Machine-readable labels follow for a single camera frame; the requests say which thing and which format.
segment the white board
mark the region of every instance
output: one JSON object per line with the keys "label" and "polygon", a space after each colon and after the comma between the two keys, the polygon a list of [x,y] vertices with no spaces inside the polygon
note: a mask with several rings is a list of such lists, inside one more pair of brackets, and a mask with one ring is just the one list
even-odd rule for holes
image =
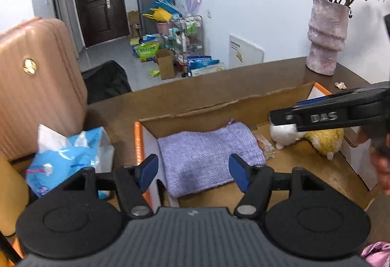
{"label": "white board", "polygon": [[264,61],[264,50],[234,35],[229,35],[229,69],[257,65]]}

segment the ceramic vase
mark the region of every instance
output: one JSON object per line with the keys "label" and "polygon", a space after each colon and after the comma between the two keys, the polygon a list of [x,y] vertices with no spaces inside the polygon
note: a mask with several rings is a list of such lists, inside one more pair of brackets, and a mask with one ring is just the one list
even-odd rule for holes
{"label": "ceramic vase", "polygon": [[345,48],[349,8],[328,0],[313,0],[307,37],[312,42],[306,66],[312,71],[332,76],[337,53]]}

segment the purple cloth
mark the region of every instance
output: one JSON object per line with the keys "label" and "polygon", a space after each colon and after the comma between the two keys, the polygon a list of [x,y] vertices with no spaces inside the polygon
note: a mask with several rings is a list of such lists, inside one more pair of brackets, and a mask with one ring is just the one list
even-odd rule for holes
{"label": "purple cloth", "polygon": [[249,165],[265,165],[263,151],[243,123],[212,132],[181,132],[159,138],[168,193],[178,198],[233,181],[229,157],[238,154]]}
{"label": "purple cloth", "polygon": [[390,244],[378,242],[367,246],[361,256],[373,267],[389,267],[390,265]]}

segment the yellow plush toy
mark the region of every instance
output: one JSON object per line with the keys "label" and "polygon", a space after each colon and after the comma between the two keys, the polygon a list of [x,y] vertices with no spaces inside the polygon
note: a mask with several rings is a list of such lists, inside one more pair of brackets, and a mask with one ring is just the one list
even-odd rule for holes
{"label": "yellow plush toy", "polygon": [[321,155],[324,155],[329,160],[332,160],[334,153],[341,149],[344,130],[333,129],[310,131],[307,132],[304,137],[310,140],[313,147],[318,150]]}

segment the pink bucket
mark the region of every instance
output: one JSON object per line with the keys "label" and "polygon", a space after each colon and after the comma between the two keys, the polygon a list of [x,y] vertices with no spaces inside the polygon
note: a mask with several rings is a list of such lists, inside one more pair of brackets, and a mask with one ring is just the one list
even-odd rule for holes
{"label": "pink bucket", "polygon": [[157,30],[160,34],[169,35],[169,29],[171,28],[170,23],[167,22],[156,22]]}

